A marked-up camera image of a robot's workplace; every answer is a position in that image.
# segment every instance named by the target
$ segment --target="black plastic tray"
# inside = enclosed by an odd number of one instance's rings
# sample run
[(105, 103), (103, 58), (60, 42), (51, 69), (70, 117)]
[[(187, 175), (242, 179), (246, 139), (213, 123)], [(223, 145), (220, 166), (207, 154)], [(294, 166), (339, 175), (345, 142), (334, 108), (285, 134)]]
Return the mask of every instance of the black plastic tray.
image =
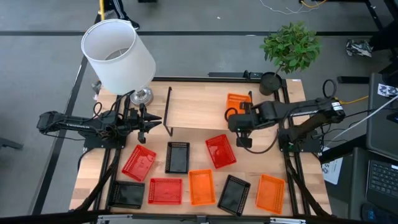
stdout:
[(189, 171), (189, 143), (168, 142), (166, 173), (187, 174)]
[(228, 175), (217, 207), (236, 216), (242, 216), (248, 198), (250, 183)]
[(145, 184), (115, 180), (109, 206), (140, 209), (144, 199)]

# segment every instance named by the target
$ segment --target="concrete floor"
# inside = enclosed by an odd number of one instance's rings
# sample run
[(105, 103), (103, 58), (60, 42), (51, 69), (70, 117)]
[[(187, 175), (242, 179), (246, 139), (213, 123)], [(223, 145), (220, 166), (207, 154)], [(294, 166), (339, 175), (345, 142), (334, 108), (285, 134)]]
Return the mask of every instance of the concrete floor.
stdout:
[[(275, 10), (300, 6), (291, 0), (262, 0)], [(383, 24), (392, 20), (382, 1), (373, 1)], [(258, 0), (160, 0), (157, 4), (124, 1), (127, 14), (141, 30), (249, 30), (275, 31), (290, 21), (305, 21), (316, 31), (374, 31), (376, 26), (362, 3), (327, 2), (309, 13), (284, 15), (272, 12)], [(98, 1), (0, 0), (0, 30), (87, 30)], [(205, 77), (208, 72), (268, 72), (258, 46), (263, 37), (142, 36), (157, 62), (158, 76)], [(53, 139), (39, 134), (39, 114), (63, 112), (81, 61), (81, 37), (0, 36), (0, 136), (24, 144), (21, 151), (0, 150), (0, 217), (31, 212)], [(301, 78), (307, 99), (322, 95), (322, 83), (339, 75), (366, 76), (388, 63), (388, 51), (372, 58), (349, 57), (347, 37), (322, 37), (321, 54), (306, 71), (285, 78)], [(76, 101), (74, 115), (90, 117), (94, 105), (91, 83), (97, 79), (88, 66)], [(353, 100), (368, 94), (367, 85), (340, 85), (337, 97)], [(347, 114), (367, 108), (367, 101), (345, 106)], [(346, 128), (347, 119), (332, 128)], [(365, 133), (365, 126), (344, 135), (350, 140)], [(334, 132), (327, 136), (333, 138)], [(44, 205), (44, 213), (68, 210), (76, 179), (82, 142), (65, 141)], [(344, 217), (346, 202), (330, 194), (335, 215)]]

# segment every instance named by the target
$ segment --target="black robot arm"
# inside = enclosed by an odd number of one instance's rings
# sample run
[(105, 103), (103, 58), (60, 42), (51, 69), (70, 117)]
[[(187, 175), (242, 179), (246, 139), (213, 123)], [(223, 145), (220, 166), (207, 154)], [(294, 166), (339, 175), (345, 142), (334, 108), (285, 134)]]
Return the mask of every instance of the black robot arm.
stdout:
[(144, 144), (144, 133), (161, 124), (161, 121), (156, 121), (160, 119), (162, 118), (159, 116), (149, 114), (144, 104), (139, 106), (139, 110), (129, 109), (125, 118), (121, 118), (115, 111), (105, 111), (94, 118), (67, 116), (49, 111), (40, 115), (37, 129), (42, 134), (59, 130), (77, 131), (86, 139), (87, 148), (119, 148), (124, 147), (126, 136), (133, 130), (139, 130), (138, 140)]
[(314, 114), (304, 123), (279, 131), (279, 139), (295, 143), (299, 139), (321, 125), (339, 123), (345, 113), (338, 100), (334, 98), (318, 98), (316, 100), (301, 101), (296, 103), (281, 103), (278, 101), (265, 101), (254, 106), (243, 103), (246, 109), (244, 114), (232, 114), (228, 118), (228, 129), (240, 133), (236, 141), (239, 147), (251, 147), (248, 136), (253, 130), (271, 127), (279, 122), (284, 122), (288, 116), (303, 116)]

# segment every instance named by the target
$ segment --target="plastic tray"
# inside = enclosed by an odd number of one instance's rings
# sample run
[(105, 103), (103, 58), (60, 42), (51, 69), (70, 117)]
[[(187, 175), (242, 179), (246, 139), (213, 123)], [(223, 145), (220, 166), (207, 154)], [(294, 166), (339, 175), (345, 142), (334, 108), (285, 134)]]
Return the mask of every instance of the plastic tray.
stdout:
[(112, 185), (109, 206), (140, 209), (144, 198), (145, 184), (115, 180)]
[(234, 152), (225, 134), (206, 140), (206, 145), (216, 169), (236, 162)]
[(217, 207), (236, 216), (242, 216), (248, 198), (250, 183), (228, 175)]
[(156, 205), (181, 205), (182, 179), (151, 178), (148, 203)]
[[(244, 109), (241, 109), (242, 102), (251, 102), (249, 95), (239, 95), (234, 93), (228, 93), (226, 100), (226, 109), (235, 108), (238, 111), (238, 114), (243, 114)], [(230, 115), (235, 114), (235, 110), (228, 111), (226, 117), (228, 118)]]
[(256, 206), (268, 212), (282, 214), (285, 194), (285, 180), (261, 175)]
[(129, 160), (124, 165), (122, 173), (136, 181), (142, 182), (154, 163), (155, 157), (156, 153), (146, 149), (144, 146), (137, 145)]
[(189, 171), (189, 143), (167, 143), (166, 173), (187, 174)]
[(212, 205), (216, 203), (211, 169), (191, 170), (188, 176), (191, 205)]

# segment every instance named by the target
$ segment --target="lamp base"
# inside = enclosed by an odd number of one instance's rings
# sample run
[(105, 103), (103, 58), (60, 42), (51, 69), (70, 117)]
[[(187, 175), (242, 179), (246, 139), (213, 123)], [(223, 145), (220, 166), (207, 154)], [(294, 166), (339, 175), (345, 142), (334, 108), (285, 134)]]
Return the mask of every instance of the lamp base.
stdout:
[(142, 90), (134, 92), (132, 95), (130, 95), (131, 103), (136, 106), (139, 106), (141, 103), (147, 106), (152, 102), (153, 99), (154, 95), (149, 87), (145, 87)]

